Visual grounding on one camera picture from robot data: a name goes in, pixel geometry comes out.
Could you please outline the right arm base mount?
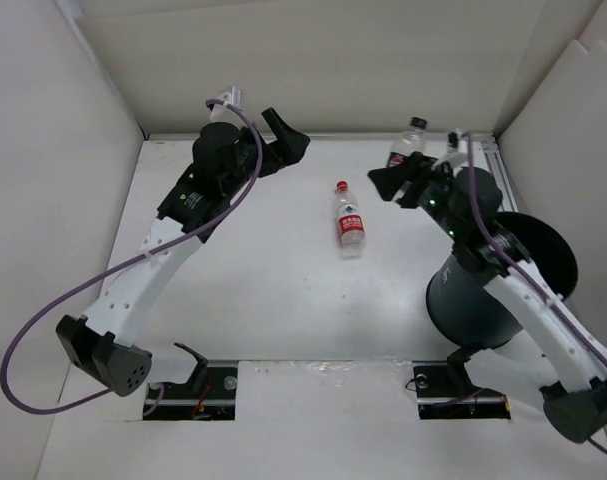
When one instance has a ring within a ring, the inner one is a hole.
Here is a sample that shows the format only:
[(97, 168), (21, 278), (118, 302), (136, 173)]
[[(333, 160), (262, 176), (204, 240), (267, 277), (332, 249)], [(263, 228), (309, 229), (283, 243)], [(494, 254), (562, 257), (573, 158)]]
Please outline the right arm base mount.
[(416, 395), (420, 420), (510, 420), (507, 397), (473, 385), (445, 361), (412, 363), (405, 388)]

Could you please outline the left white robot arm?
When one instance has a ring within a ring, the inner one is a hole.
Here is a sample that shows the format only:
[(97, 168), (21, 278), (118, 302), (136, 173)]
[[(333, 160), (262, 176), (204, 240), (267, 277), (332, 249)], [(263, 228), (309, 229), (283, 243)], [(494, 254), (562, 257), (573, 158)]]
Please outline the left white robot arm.
[(253, 178), (302, 160), (309, 136), (268, 108), (263, 119), (275, 136), (266, 142), (249, 127), (212, 122), (192, 145), (192, 162), (157, 209), (140, 246), (140, 260), (120, 271), (80, 317), (64, 316), (56, 334), (71, 363), (120, 397), (133, 393), (152, 367), (152, 354), (136, 346), (139, 328), (182, 264), (215, 230)]

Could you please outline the clear bottle black cap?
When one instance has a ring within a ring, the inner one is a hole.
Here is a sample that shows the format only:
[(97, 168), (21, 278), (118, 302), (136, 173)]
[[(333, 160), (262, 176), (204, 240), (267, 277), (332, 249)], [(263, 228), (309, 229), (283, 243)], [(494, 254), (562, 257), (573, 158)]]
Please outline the clear bottle black cap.
[(393, 142), (386, 162), (387, 167), (401, 164), (414, 152), (425, 150), (425, 132), (428, 121), (420, 117), (412, 117), (406, 129)]

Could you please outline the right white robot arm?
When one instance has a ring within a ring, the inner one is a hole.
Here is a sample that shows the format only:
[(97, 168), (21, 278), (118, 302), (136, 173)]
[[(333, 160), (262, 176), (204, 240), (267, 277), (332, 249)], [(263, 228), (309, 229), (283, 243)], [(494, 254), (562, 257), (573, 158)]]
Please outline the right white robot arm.
[(493, 390), (540, 410), (565, 439), (590, 441), (607, 425), (607, 348), (565, 305), (578, 272), (562, 237), (502, 211), (494, 177), (469, 155), (414, 153), (368, 176), (382, 200), (424, 210), (451, 239), (426, 309), (455, 345), (452, 402)]

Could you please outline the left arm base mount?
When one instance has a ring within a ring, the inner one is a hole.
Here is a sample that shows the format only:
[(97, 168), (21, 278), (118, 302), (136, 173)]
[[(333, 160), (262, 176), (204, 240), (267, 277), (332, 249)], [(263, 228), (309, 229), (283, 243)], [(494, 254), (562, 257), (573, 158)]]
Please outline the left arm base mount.
[(196, 391), (166, 382), (161, 401), (144, 421), (233, 421), (236, 414), (238, 361), (214, 361)]

